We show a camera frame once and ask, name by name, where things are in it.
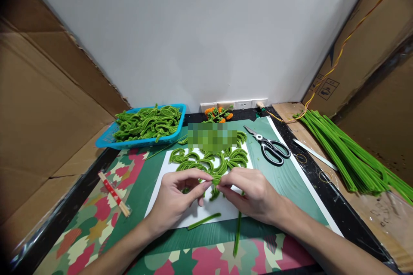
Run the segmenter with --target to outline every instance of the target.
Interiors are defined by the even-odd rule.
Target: wall outlet
[[[212,107],[217,107],[216,102],[210,102],[210,103],[201,103],[201,112],[205,112],[205,110],[212,108]]]
[[[236,110],[244,110],[244,109],[247,109],[247,108],[251,108],[251,102],[252,102],[252,100],[235,101],[235,109]]]
[[[253,99],[251,107],[258,107],[258,102],[261,102],[266,107],[268,104],[268,99]]]
[[[229,109],[229,107],[231,105],[234,106],[235,109],[235,101],[221,101],[221,102],[217,102],[218,108],[223,107],[224,109]]]

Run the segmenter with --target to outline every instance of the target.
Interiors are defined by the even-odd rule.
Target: pipe cleaner craft
[[[229,110],[233,110],[234,106],[230,105],[230,107],[226,110],[223,107],[216,108],[212,107],[205,110],[205,115],[208,118],[207,121],[203,122],[225,122],[226,120],[230,120],[234,115],[233,113],[228,112]]]
[[[219,191],[215,188],[215,186],[219,184],[221,177],[226,173],[228,168],[231,170],[238,166],[242,166],[244,168],[247,167],[247,152],[241,148],[241,145],[244,144],[246,140],[247,135],[245,132],[237,131],[236,149],[232,150],[229,147],[217,154],[211,154],[210,152],[200,148],[199,151],[203,153],[203,158],[200,158],[197,153],[192,152],[193,148],[190,149],[190,152],[187,155],[185,155],[185,150],[183,148],[176,148],[171,152],[169,163],[178,163],[179,166],[176,169],[177,171],[198,168],[209,173],[214,178],[212,180],[214,188],[212,190],[212,197],[210,198],[210,201],[213,201],[219,196]],[[214,168],[212,161],[215,161],[216,157],[220,159],[220,163],[217,168]]]
[[[176,107],[166,105],[158,109],[158,104],[154,108],[140,109],[136,114],[123,111],[116,115],[119,131],[113,137],[116,142],[156,138],[157,143],[161,137],[176,132],[181,115]]]

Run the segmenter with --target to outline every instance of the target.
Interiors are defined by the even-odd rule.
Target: forearm
[[[394,274],[376,258],[312,219],[291,203],[282,229],[295,237],[327,274]]]
[[[159,235],[144,219],[112,248],[88,265],[80,275],[123,274],[141,251]]]

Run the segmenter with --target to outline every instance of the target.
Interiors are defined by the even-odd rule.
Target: hand
[[[166,173],[154,206],[145,218],[148,227],[160,235],[171,228],[196,199],[202,207],[203,194],[211,186],[212,179],[211,175],[197,168]],[[185,187],[190,190],[187,194],[181,192]]]
[[[245,195],[241,196],[233,191],[232,185],[244,191]],[[241,213],[281,229],[288,225],[288,209],[294,204],[289,199],[279,195],[260,171],[233,168],[221,178],[216,188]]]

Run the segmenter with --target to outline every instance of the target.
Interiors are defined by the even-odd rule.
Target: electrical cord
[[[282,120],[279,119],[278,117],[274,116],[274,114],[270,113],[269,111],[265,110],[268,114],[270,114],[272,117],[274,117],[275,119],[281,121],[281,122],[285,122],[285,123],[293,123],[295,121],[297,121],[298,119],[302,118],[305,113],[308,110],[308,106],[311,103],[311,101],[313,100],[314,96],[315,96],[315,92],[318,89],[318,87],[322,84],[322,82],[327,78],[327,76],[329,74],[331,74],[335,68],[337,67],[337,65],[339,64],[339,60],[341,58],[341,55],[343,54],[343,50],[344,50],[344,46],[346,45],[347,41],[352,37],[352,35],[354,34],[354,32],[360,27],[360,25],[366,20],[366,18],[379,6],[379,4],[382,2],[383,0],[379,0],[377,1],[377,3],[375,4],[375,6],[373,6],[373,8],[358,22],[358,24],[356,25],[356,27],[353,29],[353,31],[348,35],[348,37],[344,40],[343,44],[341,45],[341,49],[340,49],[340,53],[337,56],[336,61],[334,62],[333,67],[331,68],[331,70],[324,75],[324,77],[321,79],[321,81],[314,87],[313,89],[313,93],[310,97],[310,99],[305,103],[304,105],[304,110],[300,113],[300,115],[294,119],[289,119],[289,120]]]

